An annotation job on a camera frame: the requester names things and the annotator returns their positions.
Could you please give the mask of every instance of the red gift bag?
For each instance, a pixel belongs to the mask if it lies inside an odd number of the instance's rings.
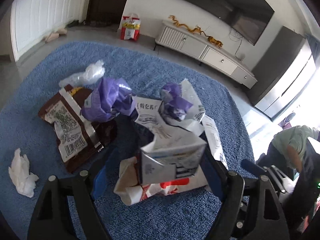
[[[123,16],[121,28],[121,40],[137,40],[140,30],[140,19],[132,16]]]

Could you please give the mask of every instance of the flat screen tv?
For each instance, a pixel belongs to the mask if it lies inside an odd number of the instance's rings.
[[[212,13],[256,44],[274,11],[265,0],[185,0]]]

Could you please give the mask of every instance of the red and white bag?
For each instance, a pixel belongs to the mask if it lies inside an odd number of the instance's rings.
[[[136,41],[139,37],[140,32],[140,19],[138,15],[135,14],[136,17],[131,16],[123,16],[122,20],[122,28],[121,28],[121,40],[129,40],[133,39]]]
[[[188,178],[140,185],[135,169],[136,163],[136,157],[131,157],[120,162],[119,179],[113,190],[114,193],[121,197],[122,202],[127,206],[131,206],[155,194],[167,196],[208,185],[201,167],[198,167],[194,176]]]

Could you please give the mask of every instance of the tv stand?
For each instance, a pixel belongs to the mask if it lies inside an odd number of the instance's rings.
[[[156,44],[176,50],[219,70],[249,89],[257,82],[254,75],[236,57],[207,41],[205,36],[192,34],[185,28],[163,21]]]

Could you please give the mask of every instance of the golden dragon figurine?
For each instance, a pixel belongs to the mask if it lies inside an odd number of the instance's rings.
[[[212,36],[208,36],[205,34],[205,32],[198,26],[196,25],[196,27],[194,29],[190,29],[188,25],[184,24],[184,23],[179,23],[179,21],[176,19],[176,17],[174,15],[170,15],[168,17],[169,19],[172,19],[173,21],[173,24],[176,25],[177,27],[181,27],[181,26],[184,26],[186,27],[186,29],[191,32],[192,34],[193,33],[199,33],[201,35],[201,33],[203,33],[206,37],[208,37],[208,41],[214,45],[216,45],[217,47],[219,48],[222,48],[223,44],[221,41],[218,41],[216,40],[215,38],[213,38]]]

